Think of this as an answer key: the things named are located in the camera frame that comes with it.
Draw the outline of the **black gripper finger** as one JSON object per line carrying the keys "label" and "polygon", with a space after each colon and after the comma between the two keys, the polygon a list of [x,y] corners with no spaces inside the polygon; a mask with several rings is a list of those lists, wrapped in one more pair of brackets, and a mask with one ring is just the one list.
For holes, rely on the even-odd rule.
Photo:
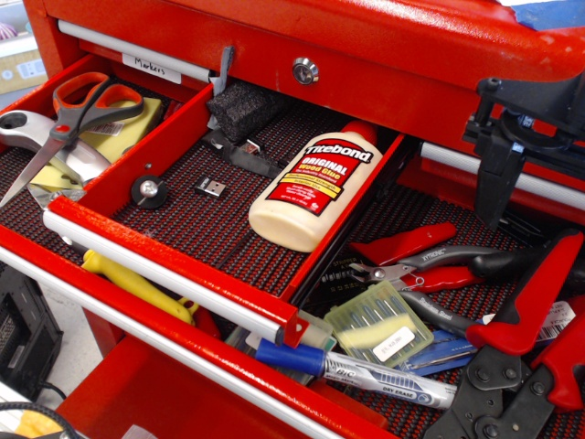
{"label": "black gripper finger", "polygon": [[484,225],[495,230],[525,164],[525,147],[503,137],[482,134],[476,145],[481,157],[474,209]]}

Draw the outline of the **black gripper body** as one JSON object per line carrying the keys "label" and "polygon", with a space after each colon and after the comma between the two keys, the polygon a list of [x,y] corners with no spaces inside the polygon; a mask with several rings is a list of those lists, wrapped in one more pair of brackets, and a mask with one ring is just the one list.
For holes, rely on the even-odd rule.
{"label": "black gripper body", "polygon": [[470,116],[463,140],[478,144],[494,134],[542,154],[584,152],[584,74],[538,82],[481,80],[480,102]]}

